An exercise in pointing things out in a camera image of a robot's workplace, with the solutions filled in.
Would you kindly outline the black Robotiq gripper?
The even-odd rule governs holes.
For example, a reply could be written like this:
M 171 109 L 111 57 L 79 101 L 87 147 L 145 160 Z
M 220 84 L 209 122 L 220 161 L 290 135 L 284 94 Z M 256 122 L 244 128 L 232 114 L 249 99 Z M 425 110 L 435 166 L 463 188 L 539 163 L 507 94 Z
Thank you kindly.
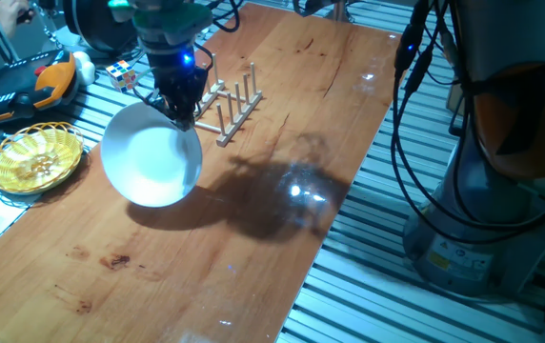
M 178 45 L 145 41 L 144 51 L 152 68 L 154 86 L 160 93 L 156 98 L 157 110 L 168 119 L 175 120 L 179 130 L 192 129 L 197 105 L 192 41 Z

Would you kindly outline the person hand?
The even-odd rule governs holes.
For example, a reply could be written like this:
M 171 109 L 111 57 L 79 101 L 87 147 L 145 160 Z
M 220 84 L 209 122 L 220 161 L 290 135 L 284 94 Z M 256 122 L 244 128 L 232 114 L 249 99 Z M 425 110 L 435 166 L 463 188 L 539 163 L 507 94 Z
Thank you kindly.
M 8 38 L 20 23 L 29 23 L 34 15 L 28 0 L 0 0 L 0 26 Z

